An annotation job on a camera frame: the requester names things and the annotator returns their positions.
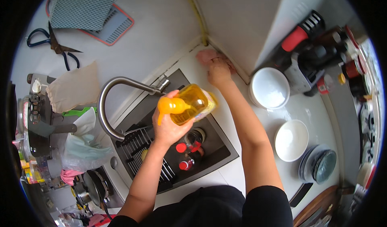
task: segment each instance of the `cutting board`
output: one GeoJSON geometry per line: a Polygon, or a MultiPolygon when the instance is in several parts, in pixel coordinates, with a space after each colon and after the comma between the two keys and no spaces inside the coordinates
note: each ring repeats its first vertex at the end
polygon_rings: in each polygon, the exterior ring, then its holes
{"type": "Polygon", "coordinates": [[[340,195],[337,194],[338,186],[331,186],[320,193],[310,202],[293,220],[293,226],[311,226],[326,215],[332,215],[337,208],[340,195]]]}

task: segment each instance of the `yellow oil bottle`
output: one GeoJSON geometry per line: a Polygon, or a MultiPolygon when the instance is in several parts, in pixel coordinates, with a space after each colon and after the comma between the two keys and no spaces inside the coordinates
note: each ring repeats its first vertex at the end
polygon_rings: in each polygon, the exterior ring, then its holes
{"type": "Polygon", "coordinates": [[[177,125],[186,123],[191,118],[196,121],[205,118],[217,106],[213,94],[201,89],[196,84],[185,86],[174,98],[161,98],[157,104],[160,111],[158,124],[164,114],[171,115],[172,121],[177,125]]]}

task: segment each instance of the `metal sink rack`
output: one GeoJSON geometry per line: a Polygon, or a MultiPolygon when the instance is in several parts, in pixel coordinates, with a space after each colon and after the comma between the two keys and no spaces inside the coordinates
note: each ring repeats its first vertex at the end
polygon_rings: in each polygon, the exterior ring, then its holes
{"type": "MultiPolygon", "coordinates": [[[[125,162],[128,164],[133,178],[143,163],[141,160],[142,152],[149,149],[149,146],[153,142],[153,139],[149,137],[147,132],[147,129],[150,129],[151,127],[152,126],[146,126],[125,132],[125,140],[123,142],[116,142],[117,147],[122,147],[122,151],[126,157],[125,162]]],[[[169,164],[163,158],[159,185],[165,182],[172,182],[172,180],[175,178],[176,174],[172,171],[169,164]]]]}

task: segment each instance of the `black shirt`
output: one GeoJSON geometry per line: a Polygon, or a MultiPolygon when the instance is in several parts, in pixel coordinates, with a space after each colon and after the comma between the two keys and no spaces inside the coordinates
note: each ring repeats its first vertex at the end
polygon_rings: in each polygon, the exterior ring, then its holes
{"type": "Polygon", "coordinates": [[[109,227],[133,226],[281,226],[292,227],[293,217],[284,191],[273,186],[251,190],[246,199],[231,186],[200,188],[180,202],[154,210],[141,223],[116,216],[109,227]]]}

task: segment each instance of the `yellow pipe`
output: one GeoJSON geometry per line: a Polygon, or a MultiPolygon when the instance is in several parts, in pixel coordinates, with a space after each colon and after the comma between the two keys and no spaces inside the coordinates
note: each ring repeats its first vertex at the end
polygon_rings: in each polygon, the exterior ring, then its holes
{"type": "Polygon", "coordinates": [[[188,0],[188,2],[191,5],[192,10],[194,11],[194,14],[195,14],[197,20],[199,21],[200,30],[202,32],[202,43],[203,43],[204,46],[207,46],[208,45],[208,42],[207,42],[207,32],[206,32],[206,29],[204,27],[202,18],[200,16],[200,13],[197,10],[197,7],[196,7],[195,2],[193,0],[188,0]]]}

